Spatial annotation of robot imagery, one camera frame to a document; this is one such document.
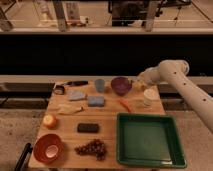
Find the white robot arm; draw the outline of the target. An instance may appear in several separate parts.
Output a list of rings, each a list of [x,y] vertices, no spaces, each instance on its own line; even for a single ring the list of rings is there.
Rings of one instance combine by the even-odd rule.
[[[189,64],[185,60],[163,60],[156,67],[142,71],[137,79],[146,86],[163,81],[170,84],[213,133],[213,97],[190,81],[186,77],[188,72]]]

